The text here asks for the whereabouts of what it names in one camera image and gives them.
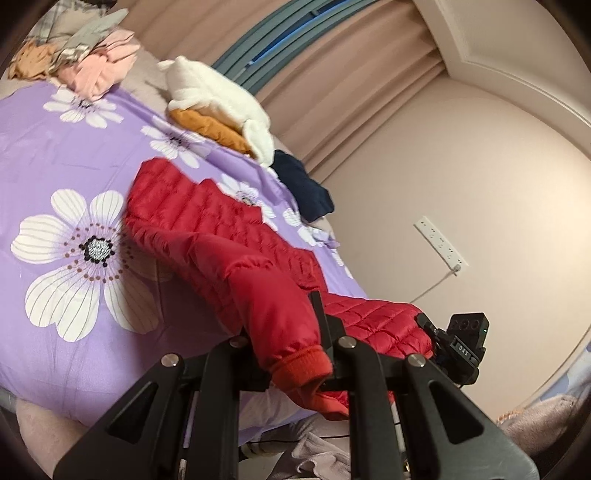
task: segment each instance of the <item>triangular cutout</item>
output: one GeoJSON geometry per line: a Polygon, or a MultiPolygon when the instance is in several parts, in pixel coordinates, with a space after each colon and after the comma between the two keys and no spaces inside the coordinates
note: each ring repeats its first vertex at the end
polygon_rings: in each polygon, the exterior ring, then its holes
{"type": "Polygon", "coordinates": [[[107,433],[129,443],[138,443],[157,390],[156,383],[147,383],[115,417],[107,428],[107,433]]]}
{"type": "Polygon", "coordinates": [[[482,435],[484,427],[439,382],[429,385],[450,443],[458,445],[482,435]]]}

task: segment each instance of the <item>pink clothing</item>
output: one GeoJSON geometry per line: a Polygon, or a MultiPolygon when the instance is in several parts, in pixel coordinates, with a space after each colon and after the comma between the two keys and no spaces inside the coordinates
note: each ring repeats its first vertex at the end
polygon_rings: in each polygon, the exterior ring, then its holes
{"type": "Polygon", "coordinates": [[[116,30],[82,61],[61,67],[57,77],[80,97],[100,99],[115,83],[123,81],[136,60],[139,45],[131,45],[128,30],[116,30]]]}

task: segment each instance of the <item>navy blue cloth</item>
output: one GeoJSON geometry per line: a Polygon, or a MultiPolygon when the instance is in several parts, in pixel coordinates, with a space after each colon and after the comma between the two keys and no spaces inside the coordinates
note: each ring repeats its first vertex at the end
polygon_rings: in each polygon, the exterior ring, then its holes
{"type": "Polygon", "coordinates": [[[300,160],[283,150],[275,150],[271,168],[296,199],[300,215],[306,222],[335,211],[329,191],[310,178],[300,160]]]}

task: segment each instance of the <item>cable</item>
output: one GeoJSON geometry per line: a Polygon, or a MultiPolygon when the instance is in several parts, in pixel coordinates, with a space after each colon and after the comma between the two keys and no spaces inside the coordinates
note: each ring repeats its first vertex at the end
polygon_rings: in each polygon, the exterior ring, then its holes
{"type": "MultiPolygon", "coordinates": [[[[394,423],[394,426],[396,425],[400,425],[400,422],[397,421],[396,423],[394,423]]],[[[319,437],[323,440],[332,440],[332,439],[345,439],[345,438],[349,438],[349,435],[335,435],[335,436],[330,436],[330,437],[319,437]]],[[[247,442],[248,444],[253,444],[253,443],[298,443],[299,440],[259,440],[257,442],[247,442]]]]}

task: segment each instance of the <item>plaid cloth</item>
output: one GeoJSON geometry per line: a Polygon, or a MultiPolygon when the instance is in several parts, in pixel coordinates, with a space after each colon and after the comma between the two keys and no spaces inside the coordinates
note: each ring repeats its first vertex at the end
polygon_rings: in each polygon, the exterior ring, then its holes
{"type": "Polygon", "coordinates": [[[47,43],[51,28],[57,20],[57,17],[59,17],[66,10],[97,10],[100,15],[103,16],[106,14],[108,7],[105,5],[97,7],[96,5],[88,4],[82,0],[59,0],[53,7],[49,9],[45,15],[40,18],[39,22],[35,24],[35,26],[27,35],[26,40],[35,38],[38,45],[47,43]]]}

